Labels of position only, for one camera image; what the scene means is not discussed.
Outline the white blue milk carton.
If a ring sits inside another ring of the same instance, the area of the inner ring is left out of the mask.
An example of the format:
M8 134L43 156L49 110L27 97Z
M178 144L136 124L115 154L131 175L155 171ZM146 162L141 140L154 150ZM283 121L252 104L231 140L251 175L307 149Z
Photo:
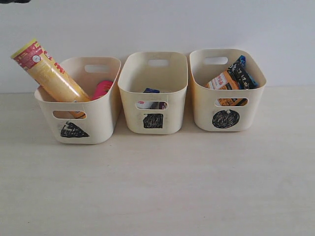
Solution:
M157 89L146 88L144 93L160 93ZM139 109L154 109L157 105L157 102L154 101L138 101L136 107Z

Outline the pink Lays chips can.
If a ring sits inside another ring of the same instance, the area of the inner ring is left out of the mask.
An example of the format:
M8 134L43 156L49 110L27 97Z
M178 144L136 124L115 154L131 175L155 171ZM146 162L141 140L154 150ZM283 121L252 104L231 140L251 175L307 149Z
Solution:
M113 85L113 82L108 81L108 80L99 82L96 86L94 93L93 93L92 100L99 99L99 98L103 97L104 95L106 95L109 92L112 85Z

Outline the orange snack bag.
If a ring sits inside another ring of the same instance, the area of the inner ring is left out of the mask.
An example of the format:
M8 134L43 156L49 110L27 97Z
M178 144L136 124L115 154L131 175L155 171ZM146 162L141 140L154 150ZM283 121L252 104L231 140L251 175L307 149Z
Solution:
M231 75L224 71L217 77L204 85L208 89L216 90L240 90L239 84L232 79ZM246 98L219 98L216 100L215 105L217 106L245 106L247 104Z

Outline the black blue snack bag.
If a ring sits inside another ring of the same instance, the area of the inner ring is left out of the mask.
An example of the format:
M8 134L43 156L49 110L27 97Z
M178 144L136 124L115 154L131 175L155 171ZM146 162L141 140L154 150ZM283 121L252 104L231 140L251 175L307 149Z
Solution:
M238 84L239 89L256 89L258 83L246 71L246 57L240 55L227 69L230 77Z

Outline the yellow chips can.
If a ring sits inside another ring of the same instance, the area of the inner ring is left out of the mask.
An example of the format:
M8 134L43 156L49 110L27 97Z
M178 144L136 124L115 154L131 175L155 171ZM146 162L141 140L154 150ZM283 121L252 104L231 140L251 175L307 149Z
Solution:
M90 97L36 39L10 56L55 101L89 102Z

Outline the purple juice carton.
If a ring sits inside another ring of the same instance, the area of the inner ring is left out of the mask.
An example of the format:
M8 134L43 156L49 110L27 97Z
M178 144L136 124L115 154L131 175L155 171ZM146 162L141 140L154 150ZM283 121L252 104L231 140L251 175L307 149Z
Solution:
M165 110L165 109L167 109L167 107L168 107L167 102L161 101L161 102L159 102L159 104L158 104L158 108L159 108L160 110Z

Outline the cream bin square mark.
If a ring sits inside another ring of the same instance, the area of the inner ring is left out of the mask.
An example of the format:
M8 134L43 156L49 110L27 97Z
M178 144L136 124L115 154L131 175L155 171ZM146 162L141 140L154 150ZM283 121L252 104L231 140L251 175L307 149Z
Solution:
M139 134L173 134L182 127L188 87L188 62L177 52L137 52L130 55L118 80L128 128ZM144 93L146 88L160 93ZM138 101L154 101L154 109L139 109ZM167 102L165 110L159 102Z

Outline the cream bin triangle mark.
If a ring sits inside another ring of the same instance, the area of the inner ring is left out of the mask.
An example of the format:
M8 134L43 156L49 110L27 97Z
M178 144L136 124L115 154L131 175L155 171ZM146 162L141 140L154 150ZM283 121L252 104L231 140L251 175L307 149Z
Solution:
M122 109L117 85L121 61L113 57L74 57L61 66L89 96L102 81L112 81L113 85L101 98L83 103L56 102L39 87L34 96L54 137L64 144L105 142L112 136Z

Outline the cream bin circle mark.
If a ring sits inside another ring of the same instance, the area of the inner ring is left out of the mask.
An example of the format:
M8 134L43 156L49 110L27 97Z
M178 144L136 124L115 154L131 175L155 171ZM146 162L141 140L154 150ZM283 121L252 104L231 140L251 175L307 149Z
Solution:
M224 72L239 56L246 58L246 71L257 82L255 89L218 90L205 84ZM189 55L192 109L195 124L211 132L237 132L248 129L254 120L266 79L245 51L202 49Z

